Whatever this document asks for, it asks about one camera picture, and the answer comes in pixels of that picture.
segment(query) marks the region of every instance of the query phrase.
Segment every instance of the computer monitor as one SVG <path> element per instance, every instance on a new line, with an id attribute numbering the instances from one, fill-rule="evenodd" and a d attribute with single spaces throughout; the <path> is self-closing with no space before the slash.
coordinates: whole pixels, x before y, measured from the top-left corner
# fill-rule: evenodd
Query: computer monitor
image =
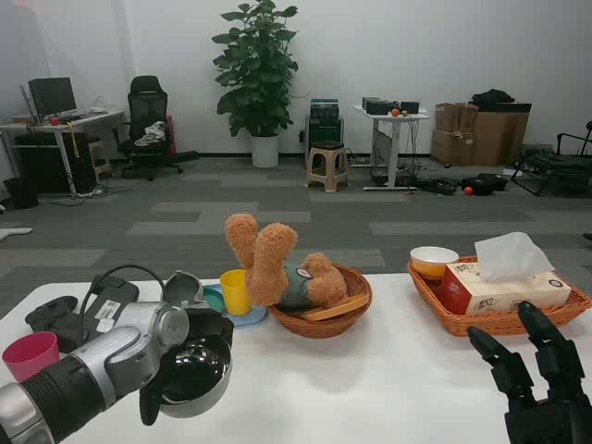
<path id="1" fill-rule="evenodd" d="M 31 80 L 29 89 L 40 121 L 50 114 L 76 109 L 69 77 Z"/>

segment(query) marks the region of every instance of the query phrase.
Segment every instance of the game controller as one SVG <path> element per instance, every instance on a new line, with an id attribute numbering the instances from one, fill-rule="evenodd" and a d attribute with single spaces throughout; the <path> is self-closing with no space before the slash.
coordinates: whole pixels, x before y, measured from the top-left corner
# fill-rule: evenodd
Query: game controller
<path id="1" fill-rule="evenodd" d="M 135 285 L 110 276 L 94 288 L 94 294 L 96 299 L 84 314 L 84 339 L 80 336 L 80 315 L 73 313 L 78 305 L 78 299 L 73 296 L 63 296 L 37 307 L 27 314 L 25 322 L 34 332 L 55 333 L 59 350 L 70 353 L 110 330 L 125 307 L 138 301 L 140 291 Z"/>
<path id="2" fill-rule="evenodd" d="M 72 352 L 80 346 L 80 315 L 72 313 L 77 304 L 74 296 L 62 296 L 27 314 L 25 322 L 35 332 L 55 333 L 59 350 Z"/>

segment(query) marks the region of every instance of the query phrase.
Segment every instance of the green shirt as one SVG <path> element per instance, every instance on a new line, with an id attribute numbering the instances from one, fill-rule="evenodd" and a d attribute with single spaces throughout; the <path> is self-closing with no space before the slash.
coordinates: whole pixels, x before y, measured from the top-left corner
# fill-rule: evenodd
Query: green shirt
<path id="1" fill-rule="evenodd" d="M 288 276 L 288 290 L 279 306 L 287 309 L 306 308 L 310 305 L 308 282 L 313 278 L 299 264 L 284 264 Z"/>

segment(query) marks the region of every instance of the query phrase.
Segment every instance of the black office chair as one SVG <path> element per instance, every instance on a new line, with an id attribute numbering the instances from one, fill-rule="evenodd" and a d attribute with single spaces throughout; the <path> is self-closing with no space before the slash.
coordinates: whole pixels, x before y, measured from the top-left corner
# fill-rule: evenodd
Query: black office chair
<path id="1" fill-rule="evenodd" d="M 118 150 L 128 159 L 130 165 L 121 171 L 125 177 L 126 171 L 145 168 L 148 180 L 154 180 L 152 168 L 172 167 L 178 173 L 183 170 L 177 165 L 199 158 L 196 151 L 172 154 L 169 130 L 165 128 L 166 138 L 162 142 L 151 143 L 147 146 L 136 146 L 135 142 L 145 134 L 145 129 L 157 121 L 167 124 L 168 94 L 163 91 L 156 76 L 140 76 L 131 81 L 128 94 L 130 122 L 123 122 L 112 129 Z M 119 127 L 129 126 L 129 139 L 119 141 Z"/>

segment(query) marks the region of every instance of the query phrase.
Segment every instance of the white table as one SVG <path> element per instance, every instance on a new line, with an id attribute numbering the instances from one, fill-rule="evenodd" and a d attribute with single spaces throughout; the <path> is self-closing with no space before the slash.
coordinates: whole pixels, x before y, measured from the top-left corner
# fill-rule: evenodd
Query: white table
<path id="1" fill-rule="evenodd" d="M 408 275 L 367 278 L 374 303 L 340 337 L 304 339 L 273 318 L 235 330 L 228 391 L 210 412 L 186 420 L 161 414 L 154 426 L 145 427 L 133 393 L 66 442 L 508 442 L 507 402 L 468 340 L 440 326 Z M 36 306 L 63 295 L 81 298 L 89 285 L 50 284 L 35 290 L 0 321 L 0 350 L 30 332 L 24 317 Z M 159 297 L 157 284 L 136 285 L 142 301 Z M 575 340 L 585 370 L 592 372 L 592 314 L 561 331 Z M 536 395 L 543 398 L 547 387 L 536 368 L 535 348 L 525 336 L 500 340 L 522 353 Z M 0 384 L 11 381 L 0 364 Z M 590 384 L 585 390 L 592 394 Z"/>
<path id="2" fill-rule="evenodd" d="M 372 152 L 370 154 L 370 166 L 373 166 L 377 156 L 375 155 L 376 139 L 378 137 L 378 126 L 380 122 L 389 122 L 392 124 L 392 137 L 390 139 L 390 155 L 388 157 L 388 182 L 385 187 L 365 187 L 364 191 L 408 191 L 416 190 L 414 187 L 396 187 L 397 164 L 399 160 L 401 124 L 415 122 L 417 120 L 428 120 L 429 116 L 425 114 L 410 114 L 409 116 L 393 117 L 391 114 L 386 116 L 373 116 L 365 112 L 361 105 L 352 105 L 353 109 L 372 119 Z"/>
<path id="3" fill-rule="evenodd" d="M 108 111 L 105 114 L 101 114 L 99 116 L 93 116 L 88 118 L 82 118 L 81 120 L 74 120 L 71 123 L 72 128 L 76 131 L 82 131 L 85 127 L 90 127 L 92 125 L 99 125 L 105 123 L 107 120 L 116 119 L 123 116 L 123 111 Z M 4 145 L 6 147 L 6 152 L 10 156 L 10 162 L 13 165 L 13 169 L 15 169 L 16 173 L 16 159 L 14 155 L 11 153 L 11 148 L 13 148 L 12 141 L 10 134 L 13 132 L 25 132 L 27 130 L 27 125 L 24 123 L 12 123 L 9 125 L 0 126 L 0 131 L 2 131 L 2 138 L 4 140 Z M 64 169 L 66 170 L 66 176 L 68 177 L 68 184 L 70 187 L 70 192 L 72 194 L 76 194 L 76 186 L 74 185 L 74 181 L 72 178 L 72 170 L 70 169 L 70 162 L 68 161 L 68 153 L 66 152 L 66 145 L 64 144 L 64 138 L 62 134 L 64 132 L 70 132 L 70 127 L 68 125 L 38 125 L 34 127 L 35 132 L 50 132 L 54 133 L 55 135 L 55 143 L 56 147 L 59 148 L 60 153 L 62 154 L 62 162 L 64 163 Z"/>

